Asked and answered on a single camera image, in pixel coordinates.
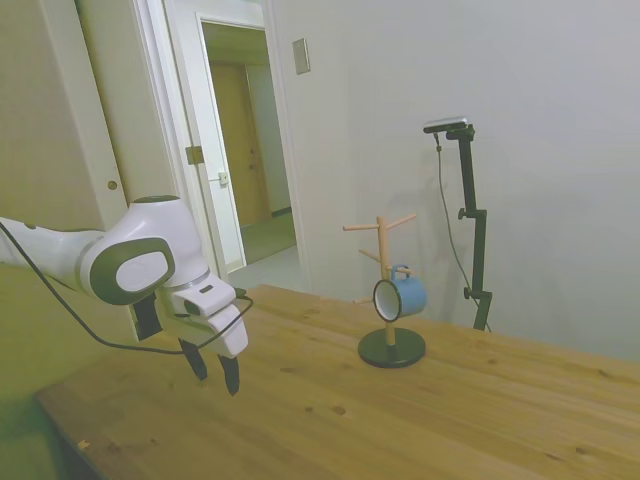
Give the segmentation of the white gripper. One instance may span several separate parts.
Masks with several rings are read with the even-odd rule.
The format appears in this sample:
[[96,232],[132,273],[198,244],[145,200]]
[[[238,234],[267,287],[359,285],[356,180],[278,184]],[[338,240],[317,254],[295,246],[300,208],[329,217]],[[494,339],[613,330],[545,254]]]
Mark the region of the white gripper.
[[206,348],[219,354],[231,396],[240,389],[237,356],[248,346],[248,334],[235,300],[235,290],[220,279],[203,279],[169,292],[169,330],[181,338],[180,347],[194,375],[200,381],[207,378],[206,363],[196,346],[207,343]]

